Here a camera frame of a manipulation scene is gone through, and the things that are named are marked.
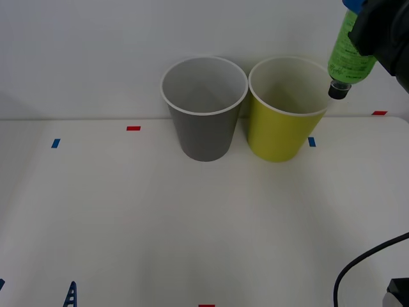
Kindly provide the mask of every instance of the blue tape marker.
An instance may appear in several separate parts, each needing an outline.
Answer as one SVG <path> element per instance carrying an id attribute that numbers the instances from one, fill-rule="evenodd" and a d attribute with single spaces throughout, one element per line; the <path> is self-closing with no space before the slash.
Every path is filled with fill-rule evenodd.
<path id="1" fill-rule="evenodd" d="M 55 139 L 54 142 L 52 142 L 51 148 L 57 148 L 60 141 L 61 139 Z"/>
<path id="2" fill-rule="evenodd" d="M 313 137 L 311 137 L 311 136 L 308 138 L 308 143 L 309 143 L 310 147 L 316 147 L 315 139 Z"/>
<path id="3" fill-rule="evenodd" d="M 65 297 L 63 307 L 77 307 L 77 284 L 73 281 Z"/>

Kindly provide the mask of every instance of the gray cup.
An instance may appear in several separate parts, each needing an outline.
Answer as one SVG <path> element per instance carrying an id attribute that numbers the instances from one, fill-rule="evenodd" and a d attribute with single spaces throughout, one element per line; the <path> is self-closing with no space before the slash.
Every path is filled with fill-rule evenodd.
<path id="1" fill-rule="evenodd" d="M 216 57 L 186 59 L 164 74 L 160 90 L 185 154 L 214 161 L 229 150 L 248 87 L 239 66 Z"/>

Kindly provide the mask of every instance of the paper cup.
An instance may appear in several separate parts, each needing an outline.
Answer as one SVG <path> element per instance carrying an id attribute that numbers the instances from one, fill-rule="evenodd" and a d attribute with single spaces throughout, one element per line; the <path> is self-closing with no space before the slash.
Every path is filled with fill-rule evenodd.
<path id="1" fill-rule="evenodd" d="M 249 76 L 252 93 L 248 141 L 260 158 L 293 158 L 327 110 L 327 70 L 307 59 L 271 58 Z"/>
<path id="2" fill-rule="evenodd" d="M 162 97 L 185 154 L 213 161 L 229 150 L 248 87 L 239 66 L 216 57 L 186 59 L 164 74 Z"/>

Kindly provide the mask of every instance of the yellow cup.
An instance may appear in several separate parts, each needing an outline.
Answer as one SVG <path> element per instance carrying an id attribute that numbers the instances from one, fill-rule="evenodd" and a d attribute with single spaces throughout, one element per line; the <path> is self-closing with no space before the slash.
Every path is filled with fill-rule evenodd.
<path id="1" fill-rule="evenodd" d="M 260 158 L 293 158 L 328 107 L 330 77 L 297 57 L 266 59 L 249 76 L 252 93 L 248 141 Z"/>

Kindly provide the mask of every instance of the cup rim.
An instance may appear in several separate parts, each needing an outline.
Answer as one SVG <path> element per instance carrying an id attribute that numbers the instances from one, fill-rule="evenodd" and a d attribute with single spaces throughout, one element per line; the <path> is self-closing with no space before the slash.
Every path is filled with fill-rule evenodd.
<path id="1" fill-rule="evenodd" d="M 269 61 L 273 61 L 273 60 L 275 60 L 275 59 L 299 59 L 299 60 L 301 60 L 301 61 L 308 62 L 308 63 L 310 63 L 310 64 L 312 64 L 312 65 L 318 67 L 320 70 L 322 70 L 322 71 L 324 71 L 324 72 L 327 71 L 327 70 L 326 70 L 324 67 L 322 67 L 320 64 L 317 64 L 316 62 L 311 61 L 310 59 L 301 58 L 300 56 L 274 56 L 274 57 L 272 57 L 272 58 L 264 59 L 263 61 L 259 62 L 256 66 L 254 66 L 254 67 L 252 68 L 252 70 L 250 71 L 250 74 L 249 74 L 249 88 L 250 88 L 250 91 L 251 91 L 251 93 L 253 94 L 253 96 L 254 96 L 261 104 L 263 104 L 265 107 L 269 108 L 270 110 L 275 111 L 275 112 L 278 112 L 278 113 L 281 113 L 281 114 L 285 114 L 285 115 L 296 116 L 296 117 L 310 117 L 310 116 L 319 115 L 319 114 L 321 114 L 321 113 L 324 113 L 324 112 L 328 109 L 328 104 L 327 104 L 327 106 L 326 106 L 325 108 L 323 108 L 323 109 L 321 109 L 321 110 L 319 110 L 319 111 L 316 111 L 316 112 L 312 112 L 312 113 L 291 113 L 291 112 L 282 111 L 282 110 L 277 109 L 277 108 L 275 108 L 275 107 L 272 107 L 272 106 L 270 106 L 269 104 L 267 104 L 266 102 L 264 102 L 263 99 L 261 99 L 261 98 L 254 92 L 253 87 L 252 87 L 252 84 L 251 84 L 251 77 L 253 76 L 254 71 L 255 71 L 259 66 L 261 66 L 262 64 L 264 64 L 264 63 L 266 63 L 266 62 L 269 62 Z"/>
<path id="2" fill-rule="evenodd" d="M 187 62 L 187 61 L 191 61 L 193 59 L 217 59 L 219 61 L 224 61 L 226 63 L 229 63 L 231 65 L 233 65 L 235 68 L 238 69 L 238 71 L 243 75 L 244 77 L 244 82 L 245 82 L 245 90 L 243 92 L 243 95 L 231 106 L 225 108 L 225 109 L 221 109 L 218 111 L 214 111 L 214 112 L 207 112 L 207 113 L 198 113 L 198 112 L 192 112 L 192 111 L 188 111 L 188 110 L 184 110 L 180 107 L 177 107 L 176 105 L 174 105 L 172 102 L 169 101 L 169 99 L 167 99 L 167 97 L 165 96 L 164 93 L 164 89 L 163 89 L 163 85 L 164 85 L 164 81 L 166 78 L 166 75 L 176 66 Z M 170 105 L 173 109 L 178 110 L 179 112 L 185 113 L 185 114 L 189 114 L 189 115 L 196 115 L 196 116 L 211 116 L 211 115 L 216 115 L 216 114 L 221 114 L 221 113 L 225 113 L 227 111 L 230 111 L 231 109 L 234 109 L 236 106 L 238 106 L 243 99 L 245 98 L 245 96 L 247 95 L 247 92 L 249 91 L 249 80 L 247 78 L 247 75 L 245 74 L 245 72 L 242 70 L 242 68 L 240 66 L 238 66 L 236 63 L 233 63 L 232 61 L 229 61 L 228 59 L 224 59 L 224 58 L 220 58 L 218 56 L 191 56 L 189 58 L 183 59 L 175 64 L 173 64 L 171 67 L 169 67 L 166 72 L 163 74 L 161 80 L 160 80 L 160 94 L 162 95 L 162 98 L 166 101 L 166 103 L 168 105 Z"/>

